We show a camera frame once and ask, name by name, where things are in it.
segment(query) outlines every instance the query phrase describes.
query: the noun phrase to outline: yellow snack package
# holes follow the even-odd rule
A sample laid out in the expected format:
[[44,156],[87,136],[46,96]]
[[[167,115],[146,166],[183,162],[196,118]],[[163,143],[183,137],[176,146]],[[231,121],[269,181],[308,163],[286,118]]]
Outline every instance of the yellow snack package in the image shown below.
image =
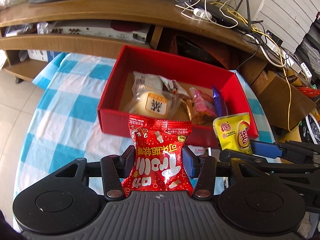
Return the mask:
[[221,150],[230,149],[252,154],[248,138],[249,127],[249,113],[227,115],[213,121],[213,129],[220,142]]

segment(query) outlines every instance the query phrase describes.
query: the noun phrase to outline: wooden shelf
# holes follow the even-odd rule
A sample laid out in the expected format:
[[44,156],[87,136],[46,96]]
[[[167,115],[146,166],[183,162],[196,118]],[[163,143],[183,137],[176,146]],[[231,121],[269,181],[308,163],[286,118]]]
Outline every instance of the wooden shelf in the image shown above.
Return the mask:
[[[174,5],[173,0],[67,0],[39,5],[25,2],[2,10],[0,27],[55,20],[124,20],[198,34],[251,54],[256,51],[257,47],[243,41],[239,32],[183,17],[181,9]],[[261,51],[257,56],[264,58]]]
[[117,58],[125,44],[150,48],[135,42],[72,34],[26,34],[0,39],[3,50],[43,49],[109,58]]
[[47,64],[48,63],[44,61],[26,59],[25,61],[19,62],[12,66],[9,66],[8,63],[5,63],[2,69],[11,75],[14,75],[15,77],[32,81]]

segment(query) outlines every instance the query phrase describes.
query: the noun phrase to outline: metal screw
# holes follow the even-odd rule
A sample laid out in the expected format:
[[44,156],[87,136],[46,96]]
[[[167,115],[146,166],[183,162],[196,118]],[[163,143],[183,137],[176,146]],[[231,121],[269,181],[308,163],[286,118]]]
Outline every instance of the metal screw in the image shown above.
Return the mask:
[[210,197],[211,193],[209,190],[206,190],[206,189],[198,189],[196,192],[195,192],[195,195],[197,197]]
[[112,189],[107,192],[107,196],[111,198],[121,197],[122,191],[119,189]]

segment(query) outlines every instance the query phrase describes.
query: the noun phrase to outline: purple snack package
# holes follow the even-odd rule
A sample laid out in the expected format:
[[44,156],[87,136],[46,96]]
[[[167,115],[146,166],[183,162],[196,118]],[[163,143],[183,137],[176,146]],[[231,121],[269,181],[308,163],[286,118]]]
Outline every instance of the purple snack package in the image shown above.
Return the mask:
[[227,107],[226,102],[224,101],[222,95],[220,94],[219,90],[217,90],[214,86],[212,86],[213,90],[213,102],[216,107],[216,111],[218,117],[230,115],[230,110]]

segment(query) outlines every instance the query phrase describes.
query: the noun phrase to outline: power adapter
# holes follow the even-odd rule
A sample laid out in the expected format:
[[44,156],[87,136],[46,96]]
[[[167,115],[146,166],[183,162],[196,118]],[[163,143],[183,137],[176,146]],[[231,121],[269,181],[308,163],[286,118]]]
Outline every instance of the power adapter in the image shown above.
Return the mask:
[[212,19],[212,15],[210,12],[207,11],[207,15],[209,17],[209,19],[207,18],[207,15],[205,13],[205,10],[203,9],[199,9],[199,8],[195,8],[194,11],[193,11],[193,14],[203,20],[206,20],[206,21],[209,21],[209,19],[211,20]]

